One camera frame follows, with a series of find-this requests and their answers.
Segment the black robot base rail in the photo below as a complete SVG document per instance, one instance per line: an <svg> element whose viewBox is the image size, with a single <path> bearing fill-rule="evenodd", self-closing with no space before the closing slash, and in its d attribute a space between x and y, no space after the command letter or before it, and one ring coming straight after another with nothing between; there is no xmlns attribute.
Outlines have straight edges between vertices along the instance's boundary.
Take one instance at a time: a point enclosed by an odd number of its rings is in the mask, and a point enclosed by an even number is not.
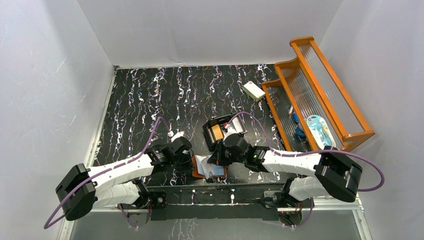
<svg viewBox="0 0 424 240"><path fill-rule="evenodd" d="M163 197L154 203L152 220L261 219L277 221L280 208L296 210L284 200L283 183L149 186Z"/></svg>

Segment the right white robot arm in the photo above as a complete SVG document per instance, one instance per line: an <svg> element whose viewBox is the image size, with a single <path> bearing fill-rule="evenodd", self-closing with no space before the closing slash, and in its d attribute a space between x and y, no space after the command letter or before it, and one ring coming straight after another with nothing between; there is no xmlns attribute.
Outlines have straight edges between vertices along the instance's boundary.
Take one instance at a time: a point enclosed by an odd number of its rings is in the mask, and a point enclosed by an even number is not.
<svg viewBox="0 0 424 240"><path fill-rule="evenodd" d="M363 171L359 164L330 146L317 153L278 151L253 146L237 133L220 139L207 163L222 167L240 163L253 172L296 174L286 180L281 193L259 200L271 208L295 207L306 199L323 196L352 203Z"/></svg>

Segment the white VIP credit card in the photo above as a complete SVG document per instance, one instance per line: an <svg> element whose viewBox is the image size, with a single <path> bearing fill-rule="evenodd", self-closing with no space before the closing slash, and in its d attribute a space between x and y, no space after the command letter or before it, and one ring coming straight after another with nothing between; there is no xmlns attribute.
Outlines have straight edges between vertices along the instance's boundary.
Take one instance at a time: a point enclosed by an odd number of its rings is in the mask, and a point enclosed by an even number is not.
<svg viewBox="0 0 424 240"><path fill-rule="evenodd" d="M211 179L221 174L221 167L207 163L208 155L195 155L196 171L205 179Z"/></svg>

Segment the orange leather card holder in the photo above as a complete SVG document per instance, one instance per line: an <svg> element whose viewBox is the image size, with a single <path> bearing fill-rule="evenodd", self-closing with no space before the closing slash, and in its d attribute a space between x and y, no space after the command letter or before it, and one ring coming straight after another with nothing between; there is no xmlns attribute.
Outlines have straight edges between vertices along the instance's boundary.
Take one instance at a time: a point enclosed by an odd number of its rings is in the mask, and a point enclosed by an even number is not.
<svg viewBox="0 0 424 240"><path fill-rule="evenodd" d="M194 166L194 169L192 171L193 177L208 180L212 178L227 176L227 169L224 166L208 163L208 159L211 156L212 156L211 154L209 155L195 154L192 157L192 163Z"/></svg>

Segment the black card tray box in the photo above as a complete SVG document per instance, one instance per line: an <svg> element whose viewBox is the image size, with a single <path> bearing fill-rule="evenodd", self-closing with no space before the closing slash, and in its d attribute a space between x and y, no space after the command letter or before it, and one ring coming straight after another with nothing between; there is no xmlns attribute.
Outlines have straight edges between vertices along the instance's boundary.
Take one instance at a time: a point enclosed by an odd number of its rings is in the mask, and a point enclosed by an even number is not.
<svg viewBox="0 0 424 240"><path fill-rule="evenodd" d="M203 124L202 126L202 130L203 130L203 136L205 138L205 142L207 145L207 148L210 152L213 152L217 146L217 143L219 140L215 140L213 137L213 133L212 133L212 129L211 127L214 125L220 125L222 132L223 132L223 136L225 137L226 133L228 132L227 129L227 125L230 125L230 120L232 119L232 117L234 117L236 114L235 113L231 113L231 114L227 114L227 115L223 115L220 117L212 117L211 119L209 119L205 124ZM243 133L236 133L241 135L242 137L248 133L247 127L246 125L243 123L244 127L245 127L245 132Z"/></svg>

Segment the stack of white cards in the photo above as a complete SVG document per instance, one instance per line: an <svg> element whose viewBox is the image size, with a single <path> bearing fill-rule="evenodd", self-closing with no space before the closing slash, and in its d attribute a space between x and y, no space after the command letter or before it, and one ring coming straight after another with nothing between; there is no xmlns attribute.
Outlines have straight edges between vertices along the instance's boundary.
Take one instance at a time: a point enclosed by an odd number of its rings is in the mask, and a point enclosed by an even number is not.
<svg viewBox="0 0 424 240"><path fill-rule="evenodd" d="M246 131L246 128L239 116L235 117L231 121L230 125L237 133L244 133Z"/></svg>

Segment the blue item on shelf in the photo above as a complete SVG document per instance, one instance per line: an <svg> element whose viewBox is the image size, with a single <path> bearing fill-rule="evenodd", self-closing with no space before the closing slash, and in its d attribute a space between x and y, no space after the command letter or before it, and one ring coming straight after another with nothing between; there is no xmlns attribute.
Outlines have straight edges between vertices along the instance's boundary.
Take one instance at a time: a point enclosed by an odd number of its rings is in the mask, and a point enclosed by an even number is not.
<svg viewBox="0 0 424 240"><path fill-rule="evenodd" d="M303 127L300 124L300 119L298 117L298 115L294 112L292 114L292 120L294 121L294 123L296 124L296 128L295 128L295 135L301 140L301 141L306 141L306 135L305 132L303 130Z"/></svg>

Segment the white rectangular box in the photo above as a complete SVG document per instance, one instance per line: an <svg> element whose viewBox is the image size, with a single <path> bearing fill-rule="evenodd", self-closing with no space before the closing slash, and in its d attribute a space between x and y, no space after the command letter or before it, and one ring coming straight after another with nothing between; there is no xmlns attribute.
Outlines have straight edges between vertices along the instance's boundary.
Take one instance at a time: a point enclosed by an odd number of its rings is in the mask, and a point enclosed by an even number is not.
<svg viewBox="0 0 424 240"><path fill-rule="evenodd" d="M252 81L248 81L246 84L244 84L242 86L242 89L255 102L259 102L266 94L260 87L258 87Z"/></svg>

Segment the blue blister pack item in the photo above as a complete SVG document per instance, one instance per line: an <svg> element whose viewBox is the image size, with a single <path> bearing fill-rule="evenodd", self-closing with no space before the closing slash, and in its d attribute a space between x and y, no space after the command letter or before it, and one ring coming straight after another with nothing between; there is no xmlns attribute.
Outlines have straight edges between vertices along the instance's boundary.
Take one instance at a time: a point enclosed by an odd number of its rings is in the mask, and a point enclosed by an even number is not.
<svg viewBox="0 0 424 240"><path fill-rule="evenodd" d="M326 146L336 147L336 141L323 117L313 114L308 116L305 121L320 149L323 150Z"/></svg>

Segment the gold credit card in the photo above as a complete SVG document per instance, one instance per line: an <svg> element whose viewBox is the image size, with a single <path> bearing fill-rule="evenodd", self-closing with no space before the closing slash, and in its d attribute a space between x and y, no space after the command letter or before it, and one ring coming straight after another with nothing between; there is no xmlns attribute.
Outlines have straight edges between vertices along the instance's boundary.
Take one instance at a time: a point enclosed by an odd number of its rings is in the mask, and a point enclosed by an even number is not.
<svg viewBox="0 0 424 240"><path fill-rule="evenodd" d="M224 138L223 130L221 129L220 125L216 124L212 126L211 131L216 141Z"/></svg>

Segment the orange wooden shelf rack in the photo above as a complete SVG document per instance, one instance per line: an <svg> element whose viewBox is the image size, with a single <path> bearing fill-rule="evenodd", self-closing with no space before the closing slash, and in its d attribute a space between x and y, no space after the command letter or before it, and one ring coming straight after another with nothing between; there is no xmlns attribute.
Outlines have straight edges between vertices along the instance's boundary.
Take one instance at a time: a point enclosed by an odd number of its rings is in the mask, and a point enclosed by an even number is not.
<svg viewBox="0 0 424 240"><path fill-rule="evenodd" d="M371 138L375 131L357 107L312 36L290 41L295 58L274 64L277 79L261 84L285 150L319 150L306 118L323 117L336 148L350 152ZM290 106L299 117L306 141L295 135L296 124L288 115Z"/></svg>

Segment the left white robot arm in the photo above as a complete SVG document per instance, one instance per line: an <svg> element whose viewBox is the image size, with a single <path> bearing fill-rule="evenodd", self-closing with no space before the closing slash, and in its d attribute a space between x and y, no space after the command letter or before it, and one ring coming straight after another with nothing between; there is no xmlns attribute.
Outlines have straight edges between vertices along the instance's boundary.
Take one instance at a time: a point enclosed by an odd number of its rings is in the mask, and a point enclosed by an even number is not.
<svg viewBox="0 0 424 240"><path fill-rule="evenodd" d="M74 165L55 189L64 217L74 221L94 208L119 204L144 208L149 203L149 194L135 181L170 167L190 171L191 148L189 140L179 136L114 163L92 168L82 163Z"/></svg>

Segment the small pen on shelf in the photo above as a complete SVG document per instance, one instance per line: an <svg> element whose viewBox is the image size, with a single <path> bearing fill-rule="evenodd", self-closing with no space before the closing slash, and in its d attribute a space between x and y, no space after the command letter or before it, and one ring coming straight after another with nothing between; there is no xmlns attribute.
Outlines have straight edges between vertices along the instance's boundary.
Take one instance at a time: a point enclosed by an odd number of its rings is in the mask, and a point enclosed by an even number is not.
<svg viewBox="0 0 424 240"><path fill-rule="evenodd" d="M292 115L293 114L293 111L294 111L294 107L293 107L293 105L291 105L290 108L289 108L289 110L288 110L288 115L289 116Z"/></svg>

